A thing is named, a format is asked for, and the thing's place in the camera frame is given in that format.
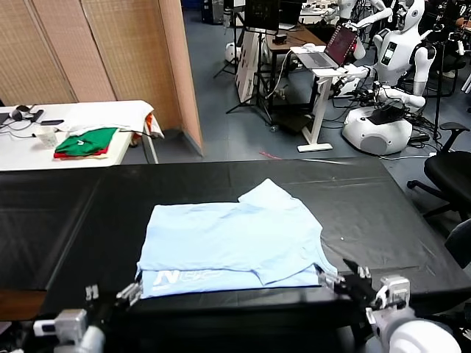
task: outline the laptop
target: laptop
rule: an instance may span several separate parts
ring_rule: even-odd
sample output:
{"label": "laptop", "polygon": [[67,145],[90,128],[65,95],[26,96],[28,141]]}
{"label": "laptop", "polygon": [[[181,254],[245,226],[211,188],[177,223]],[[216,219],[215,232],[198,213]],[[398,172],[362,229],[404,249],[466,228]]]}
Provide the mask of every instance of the laptop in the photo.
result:
{"label": "laptop", "polygon": [[302,0],[281,0],[279,29],[293,29],[300,20]]}
{"label": "laptop", "polygon": [[323,53],[296,54],[309,70],[313,68],[339,68],[345,63],[348,51],[356,42],[356,33],[338,26]]}

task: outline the white table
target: white table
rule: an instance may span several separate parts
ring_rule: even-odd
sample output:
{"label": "white table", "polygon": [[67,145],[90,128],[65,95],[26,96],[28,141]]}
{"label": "white table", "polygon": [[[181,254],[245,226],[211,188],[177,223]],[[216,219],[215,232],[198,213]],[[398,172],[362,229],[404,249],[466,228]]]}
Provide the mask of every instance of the white table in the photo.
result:
{"label": "white table", "polygon": [[[0,107],[0,113],[9,113],[13,109],[14,107]],[[146,116],[153,110],[144,101],[38,105],[32,111],[36,112],[39,109],[44,110],[44,113],[38,119],[38,123],[45,120],[64,120],[64,125],[69,124],[71,126],[76,124],[78,119],[84,117],[84,121],[95,121],[97,124],[116,121],[117,124],[122,125],[124,121],[130,119],[133,121],[130,126],[140,126],[140,129],[136,130],[140,132],[143,131]],[[13,129],[21,129],[29,124],[29,121],[19,121],[10,126]],[[32,136],[37,126],[39,124],[32,124],[21,131],[13,131],[5,127],[0,129],[0,132],[11,131],[17,136],[26,137]],[[149,134],[147,126],[145,126],[144,131]],[[46,149],[38,138],[16,138],[11,134],[0,134],[0,171],[108,167],[121,164],[132,134],[133,132],[117,131],[110,142],[106,158],[82,160],[55,160],[53,158],[54,149]],[[62,143],[67,135],[67,132],[56,132],[58,143]],[[152,139],[148,137],[147,140],[154,161],[157,163],[157,155],[152,145]]]}
{"label": "white table", "polygon": [[[302,52],[296,47],[291,48],[295,54],[300,54]],[[324,120],[325,109],[327,108],[327,103],[329,99],[330,86],[332,85],[332,80],[334,77],[346,77],[353,74],[359,74],[361,72],[360,68],[357,68],[353,64],[346,65],[343,68],[318,68],[312,70],[314,76],[319,77],[318,91],[316,101],[314,103],[314,123],[312,129],[309,130],[306,126],[302,129],[302,135],[308,142],[307,145],[301,145],[297,147],[299,152],[311,152],[311,151],[326,151],[332,149],[330,143],[319,143],[319,133],[322,127],[322,121]]]}

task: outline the red fabric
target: red fabric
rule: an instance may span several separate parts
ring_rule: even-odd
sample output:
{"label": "red fabric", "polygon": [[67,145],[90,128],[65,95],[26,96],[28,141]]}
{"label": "red fabric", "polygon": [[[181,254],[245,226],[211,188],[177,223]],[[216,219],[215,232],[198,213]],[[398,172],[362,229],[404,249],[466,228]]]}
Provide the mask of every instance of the red fabric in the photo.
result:
{"label": "red fabric", "polygon": [[[99,151],[96,151],[93,154],[90,154],[90,156],[99,156],[100,154],[106,154],[108,153],[108,147],[107,146],[105,149],[100,149]],[[60,159],[68,159],[68,158],[80,158],[80,157],[87,157],[87,156],[69,156],[66,153],[54,153],[54,158],[60,158]]]}

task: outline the black phone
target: black phone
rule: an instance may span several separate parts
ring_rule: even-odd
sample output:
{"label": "black phone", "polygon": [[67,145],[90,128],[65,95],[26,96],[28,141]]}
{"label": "black phone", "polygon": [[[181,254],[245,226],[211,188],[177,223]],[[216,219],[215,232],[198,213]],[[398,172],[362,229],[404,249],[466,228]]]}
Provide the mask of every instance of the black phone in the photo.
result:
{"label": "black phone", "polygon": [[64,120],[45,120],[45,121],[41,121],[39,124],[41,124],[42,126],[51,126],[51,125],[59,125],[63,122]]}

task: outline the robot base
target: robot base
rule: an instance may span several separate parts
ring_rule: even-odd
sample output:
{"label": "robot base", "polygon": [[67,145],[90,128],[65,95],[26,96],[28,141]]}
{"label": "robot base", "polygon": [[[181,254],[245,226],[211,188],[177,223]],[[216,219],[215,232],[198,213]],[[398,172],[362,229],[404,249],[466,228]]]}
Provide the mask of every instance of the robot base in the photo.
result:
{"label": "robot base", "polygon": [[402,151],[411,138],[412,125],[404,119],[374,125],[367,118],[374,107],[358,108],[348,113],[342,130],[344,138],[360,151],[385,155]]}

